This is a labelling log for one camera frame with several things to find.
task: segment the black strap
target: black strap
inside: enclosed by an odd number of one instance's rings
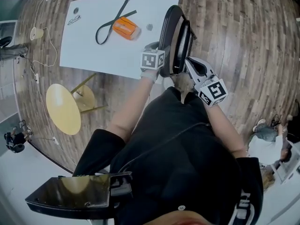
[[[103,24],[100,28],[98,28],[98,30],[96,32],[96,37],[95,38],[96,38],[96,42],[99,45],[104,44],[108,40],[108,37],[109,37],[109,35],[111,34],[111,32],[113,30],[113,24],[114,24],[114,22],[120,18],[120,15],[123,12],[123,10],[126,7],[126,5],[127,5],[128,2],[129,2],[129,0],[125,0],[125,2],[123,3],[121,9],[119,10],[118,14],[116,15],[115,19],[111,20],[110,22],[107,22],[107,23]],[[128,17],[128,16],[131,16],[133,14],[136,14],[136,10],[134,10],[134,11],[132,11],[130,13],[127,13],[127,14],[123,15],[122,17]],[[100,29],[103,28],[103,27],[109,26],[109,25],[110,25],[110,28],[109,28],[109,31],[108,31],[106,39],[102,43],[99,43],[99,41],[98,41],[98,33],[99,33]]]

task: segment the black and white marker cube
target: black and white marker cube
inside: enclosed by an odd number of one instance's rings
[[[209,107],[212,107],[222,102],[228,96],[228,91],[225,87],[223,79],[220,79],[210,83],[207,86],[201,87],[198,96]]]
[[[144,49],[141,54],[141,68],[157,70],[165,63],[165,52],[156,49]]]

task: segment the wooden floor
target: wooden floor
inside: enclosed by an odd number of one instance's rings
[[[33,42],[29,39],[40,1],[25,0],[16,43],[28,43],[30,60],[51,65],[55,51],[48,35]],[[71,1],[43,2],[37,16],[37,27],[49,28],[59,56]],[[245,140],[261,117],[270,121],[276,113],[285,117],[292,112],[300,93],[300,33],[295,21],[298,8],[292,0],[180,0],[180,6],[198,37],[192,55],[207,60],[224,79],[230,94],[221,107]],[[59,67],[59,58],[54,67],[36,65],[35,69],[40,74],[44,100],[51,84],[60,83],[72,89],[92,74]],[[21,116],[30,124],[35,137],[51,138],[29,61],[15,64],[15,78]],[[186,90],[188,83],[187,77],[178,81],[181,90]],[[74,136],[59,131],[50,120],[53,135],[66,153],[51,141],[36,139],[34,143],[73,170],[92,132],[107,126],[135,84],[136,80],[99,73],[88,85],[95,92],[97,105],[106,105],[107,109],[83,115],[82,128]]]

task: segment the black device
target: black device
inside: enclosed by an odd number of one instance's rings
[[[132,198],[131,172],[50,178],[25,201],[38,213],[72,219],[109,219]]]

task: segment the yellow stool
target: yellow stool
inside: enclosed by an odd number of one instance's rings
[[[52,84],[46,94],[46,104],[54,124],[63,133],[75,135],[81,127],[81,114],[88,113],[105,106],[95,107],[93,91],[85,85],[96,73],[69,91],[60,84]]]

